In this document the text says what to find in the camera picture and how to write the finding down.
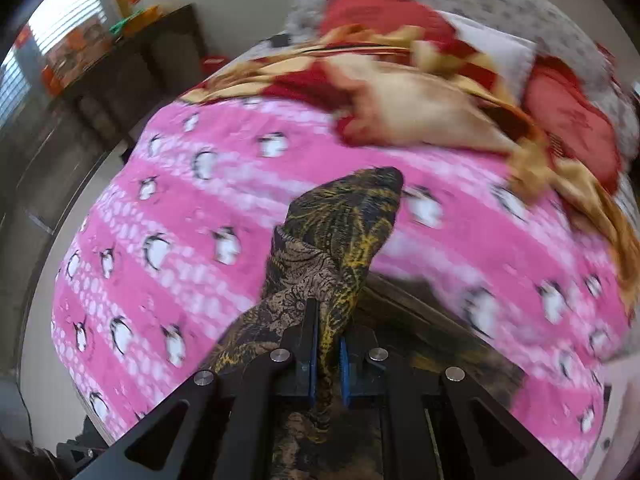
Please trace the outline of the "white pillow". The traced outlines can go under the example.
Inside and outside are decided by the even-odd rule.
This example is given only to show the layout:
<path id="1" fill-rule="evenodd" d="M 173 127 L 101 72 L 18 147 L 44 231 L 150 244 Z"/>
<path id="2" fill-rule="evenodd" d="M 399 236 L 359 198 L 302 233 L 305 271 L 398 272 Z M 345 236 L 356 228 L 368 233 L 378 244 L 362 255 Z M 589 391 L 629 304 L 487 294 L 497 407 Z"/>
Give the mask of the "white pillow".
<path id="1" fill-rule="evenodd" d="M 536 44 L 458 14 L 441 10 L 438 13 L 457 29 L 463 41 L 491 58 L 515 101 L 521 102 L 536 60 Z"/>

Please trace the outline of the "red and gold blanket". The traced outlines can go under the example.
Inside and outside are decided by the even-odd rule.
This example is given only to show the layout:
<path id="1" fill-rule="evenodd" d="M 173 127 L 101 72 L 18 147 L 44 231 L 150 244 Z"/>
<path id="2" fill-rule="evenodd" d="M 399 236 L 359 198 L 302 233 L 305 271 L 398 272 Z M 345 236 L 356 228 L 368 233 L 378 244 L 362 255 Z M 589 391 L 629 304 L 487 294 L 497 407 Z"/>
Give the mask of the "red and gold blanket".
<path id="1" fill-rule="evenodd" d="M 321 36 L 221 70 L 184 95 L 205 105 L 269 96 L 330 112 L 351 146 L 420 143 L 503 155 L 508 188 L 530 203 L 555 190 L 610 245 L 620 298 L 639 300 L 639 242 L 614 202 L 620 152 L 612 122 L 559 58 L 537 58 L 517 100 L 495 63 L 448 23 L 426 28 L 394 13 L 329 18 Z"/>

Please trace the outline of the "dark wooden side table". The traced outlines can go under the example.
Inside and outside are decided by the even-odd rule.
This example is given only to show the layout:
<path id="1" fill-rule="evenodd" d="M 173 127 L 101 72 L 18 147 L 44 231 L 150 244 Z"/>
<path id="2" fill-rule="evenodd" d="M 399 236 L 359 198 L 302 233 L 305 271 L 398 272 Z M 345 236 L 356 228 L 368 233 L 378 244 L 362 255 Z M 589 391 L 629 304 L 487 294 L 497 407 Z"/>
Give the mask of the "dark wooden side table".
<path id="1" fill-rule="evenodd" d="M 34 92 L 1 126 L 1 220 L 24 212 L 55 230 L 85 182 L 160 99 L 179 92 L 154 47 L 186 38 L 197 55 L 206 45 L 194 6 L 172 11 L 137 35 L 117 41 L 52 100 Z"/>

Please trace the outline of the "brown batik patterned cloth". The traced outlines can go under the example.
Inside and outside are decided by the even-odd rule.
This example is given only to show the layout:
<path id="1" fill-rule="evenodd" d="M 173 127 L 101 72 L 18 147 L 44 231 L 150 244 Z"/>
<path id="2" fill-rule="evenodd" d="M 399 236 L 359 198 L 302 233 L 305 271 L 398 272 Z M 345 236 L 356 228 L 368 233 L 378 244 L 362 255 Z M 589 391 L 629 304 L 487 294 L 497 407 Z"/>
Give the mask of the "brown batik patterned cloth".
<path id="1" fill-rule="evenodd" d="M 393 231 L 402 182 L 392 167 L 360 170 L 293 200 L 273 231 L 258 304 L 209 353 L 215 372 L 242 370 L 303 321 L 308 301 L 318 304 L 316 400 L 309 411 L 282 420 L 268 455 L 273 479 L 381 473 L 373 422 L 337 407 L 338 341 L 352 323 L 372 327 L 421 370 L 467 368 L 502 404 L 520 388 L 522 371 L 442 310 L 426 285 L 370 277 L 371 261 Z"/>

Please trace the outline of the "grey floral pillow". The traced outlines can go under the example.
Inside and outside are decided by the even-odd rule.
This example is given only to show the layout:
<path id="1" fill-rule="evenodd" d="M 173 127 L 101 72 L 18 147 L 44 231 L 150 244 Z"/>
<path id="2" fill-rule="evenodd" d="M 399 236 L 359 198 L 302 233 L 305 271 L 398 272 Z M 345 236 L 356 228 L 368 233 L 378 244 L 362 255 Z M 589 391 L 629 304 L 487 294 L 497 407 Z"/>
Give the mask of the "grey floral pillow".
<path id="1" fill-rule="evenodd" d="M 328 1 L 292 0 L 286 30 L 296 38 L 314 36 Z M 639 124 L 628 87 L 639 76 L 639 55 L 603 0 L 416 1 L 532 40 L 541 52 L 562 58 L 612 120 L 623 158 L 638 155 Z"/>

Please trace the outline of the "pink penguin bedsheet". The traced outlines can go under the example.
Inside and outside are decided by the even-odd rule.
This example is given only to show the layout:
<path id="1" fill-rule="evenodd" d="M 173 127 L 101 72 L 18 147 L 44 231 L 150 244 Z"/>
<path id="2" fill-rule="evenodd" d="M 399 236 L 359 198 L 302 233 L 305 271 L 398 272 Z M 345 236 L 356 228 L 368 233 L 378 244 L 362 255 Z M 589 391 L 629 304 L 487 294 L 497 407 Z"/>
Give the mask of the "pink penguin bedsheet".
<path id="1" fill-rule="evenodd" d="M 349 148 L 326 113 L 258 98 L 162 108 L 58 268 L 54 348 L 105 431 L 126 434 L 257 301 L 294 198 L 383 166 L 406 187 L 373 271 L 432 290 L 521 367 L 515 417 L 581 472 L 602 425 L 600 364 L 628 330 L 606 241 L 574 231 L 555 193 L 523 204 L 500 156 Z"/>

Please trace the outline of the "red plastic stool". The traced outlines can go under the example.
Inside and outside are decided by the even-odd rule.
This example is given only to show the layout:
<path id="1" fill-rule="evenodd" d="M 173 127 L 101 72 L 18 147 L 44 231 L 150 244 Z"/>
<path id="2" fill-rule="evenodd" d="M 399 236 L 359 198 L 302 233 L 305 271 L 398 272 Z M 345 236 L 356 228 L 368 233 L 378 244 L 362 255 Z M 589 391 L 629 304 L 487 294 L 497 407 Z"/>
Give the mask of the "red plastic stool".
<path id="1" fill-rule="evenodd" d="M 230 58 L 223 55 L 207 55 L 201 58 L 200 66 L 205 78 L 212 76 L 230 62 Z"/>

